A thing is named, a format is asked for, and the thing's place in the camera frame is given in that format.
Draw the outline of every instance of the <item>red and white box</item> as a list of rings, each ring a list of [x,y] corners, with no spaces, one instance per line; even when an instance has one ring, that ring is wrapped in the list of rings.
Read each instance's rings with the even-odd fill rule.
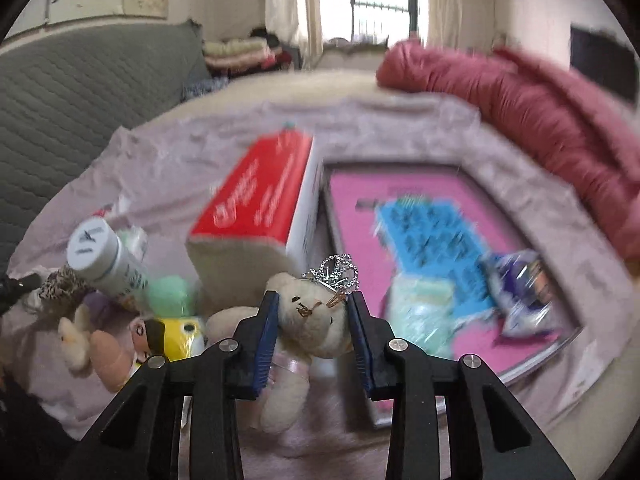
[[[313,137],[259,138],[204,209],[187,252],[215,310],[260,304],[278,272],[308,270],[322,165]]]

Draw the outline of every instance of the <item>silver rivet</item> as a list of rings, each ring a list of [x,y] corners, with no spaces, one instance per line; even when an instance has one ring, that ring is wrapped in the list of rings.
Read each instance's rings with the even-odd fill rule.
[[[233,352],[236,348],[238,348],[238,341],[235,339],[224,339],[220,341],[218,347],[223,352]]]
[[[396,339],[392,339],[389,341],[389,348],[395,350],[396,352],[404,352],[407,348],[409,348],[409,343],[404,339],[400,339],[397,337]]]
[[[165,362],[166,359],[161,355],[154,355],[149,358],[149,361],[147,361],[146,364],[149,368],[162,368]]]
[[[467,354],[462,358],[462,362],[469,368],[479,368],[482,364],[482,359],[476,354]]]

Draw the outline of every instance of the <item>quilted fabric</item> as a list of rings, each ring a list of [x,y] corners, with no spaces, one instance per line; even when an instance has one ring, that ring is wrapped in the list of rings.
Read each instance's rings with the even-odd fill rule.
[[[601,108],[606,104],[592,95],[595,86],[560,77],[530,56],[501,55],[405,41],[386,54],[376,77],[386,88],[446,92],[477,106],[485,121],[575,187],[622,258],[640,258],[638,138]]]
[[[133,128],[208,77],[200,30],[134,24],[49,36],[0,56],[0,272],[42,207]]]

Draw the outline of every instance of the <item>mint green package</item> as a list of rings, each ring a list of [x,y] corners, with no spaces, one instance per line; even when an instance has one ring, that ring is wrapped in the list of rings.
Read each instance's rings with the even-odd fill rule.
[[[146,304],[157,317],[195,315],[196,290],[180,276],[149,280],[145,288]]]
[[[451,359],[454,290],[450,280],[397,274],[385,310],[394,335],[429,355]]]

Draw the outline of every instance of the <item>curtain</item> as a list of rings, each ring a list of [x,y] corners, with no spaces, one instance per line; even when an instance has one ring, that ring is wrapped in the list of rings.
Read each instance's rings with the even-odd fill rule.
[[[457,48],[462,30],[462,0],[429,0],[427,44]]]
[[[265,26],[280,41],[300,48],[306,67],[322,54],[320,0],[265,0]]]

